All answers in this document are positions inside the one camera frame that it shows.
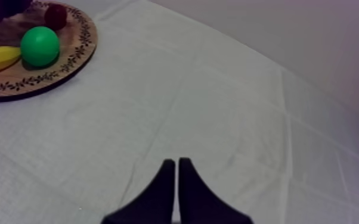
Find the white tablecloth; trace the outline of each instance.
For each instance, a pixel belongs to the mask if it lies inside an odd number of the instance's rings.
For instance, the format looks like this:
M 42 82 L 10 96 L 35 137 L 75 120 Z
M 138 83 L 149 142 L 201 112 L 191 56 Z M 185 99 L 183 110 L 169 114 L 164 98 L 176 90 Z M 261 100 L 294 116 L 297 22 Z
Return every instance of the white tablecloth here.
M 63 86 L 0 103 L 0 224 L 99 223 L 182 156 L 256 224 L 359 223 L 346 109 L 151 2 L 66 2 L 95 18 L 98 48 Z

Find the white wall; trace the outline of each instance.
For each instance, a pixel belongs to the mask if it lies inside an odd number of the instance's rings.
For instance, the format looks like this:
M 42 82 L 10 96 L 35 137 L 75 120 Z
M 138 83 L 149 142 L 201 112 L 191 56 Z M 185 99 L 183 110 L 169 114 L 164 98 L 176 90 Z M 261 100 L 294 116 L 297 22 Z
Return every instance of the white wall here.
M 359 0 L 152 0 L 259 51 L 359 113 Z

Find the decorative plate border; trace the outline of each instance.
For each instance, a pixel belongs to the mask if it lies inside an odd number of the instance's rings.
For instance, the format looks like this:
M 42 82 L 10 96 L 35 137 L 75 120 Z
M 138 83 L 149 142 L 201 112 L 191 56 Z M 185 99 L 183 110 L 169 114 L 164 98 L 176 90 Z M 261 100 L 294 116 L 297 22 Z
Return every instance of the decorative plate border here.
M 27 9 L 27 12 L 33 10 L 34 8 L 49 7 L 50 4 L 53 3 L 33 1 L 31 6 Z M 21 81 L 15 83 L 10 83 L 9 81 L 0 83 L 0 91 L 5 91 L 9 89 L 18 92 L 19 90 L 24 89 L 28 86 L 35 86 L 36 84 L 39 84 L 44 81 L 52 81 L 55 78 L 60 77 L 61 73 L 71 72 L 72 69 L 75 68 L 77 60 L 81 59 L 81 57 L 84 57 L 86 48 L 89 47 L 90 44 L 92 44 L 91 32 L 89 31 L 91 27 L 89 25 L 89 22 L 83 16 L 81 10 L 77 8 L 67 7 L 65 4 L 62 5 L 66 7 L 67 13 L 71 14 L 71 16 L 76 20 L 76 22 L 78 22 L 81 25 L 81 34 L 79 35 L 79 39 L 78 39 L 79 43 L 81 44 L 75 47 L 75 53 L 69 55 L 67 61 L 60 66 L 59 70 L 46 71 L 43 75 L 25 77 L 22 78 Z

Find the plate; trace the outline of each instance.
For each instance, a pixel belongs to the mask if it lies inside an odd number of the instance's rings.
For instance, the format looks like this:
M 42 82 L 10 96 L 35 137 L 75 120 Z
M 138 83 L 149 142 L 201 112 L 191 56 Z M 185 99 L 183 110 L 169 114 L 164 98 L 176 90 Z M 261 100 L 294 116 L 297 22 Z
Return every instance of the plate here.
M 11 101 L 38 95 L 60 86 L 73 77 L 91 58 L 97 46 L 93 21 L 81 10 L 57 2 L 35 1 L 22 14 L 0 22 L 0 46 L 19 46 L 26 31 L 44 25 L 44 13 L 50 4 L 67 8 L 67 25 L 56 34 L 60 55 L 45 69 L 36 69 L 19 60 L 0 71 L 0 101 Z

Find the purple grapes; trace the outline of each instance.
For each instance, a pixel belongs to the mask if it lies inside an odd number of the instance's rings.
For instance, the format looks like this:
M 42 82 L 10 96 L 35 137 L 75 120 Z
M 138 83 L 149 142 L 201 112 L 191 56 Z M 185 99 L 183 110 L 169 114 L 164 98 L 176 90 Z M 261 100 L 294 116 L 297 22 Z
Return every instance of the purple grapes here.
M 0 22 L 18 13 L 24 12 L 32 0 L 0 0 Z

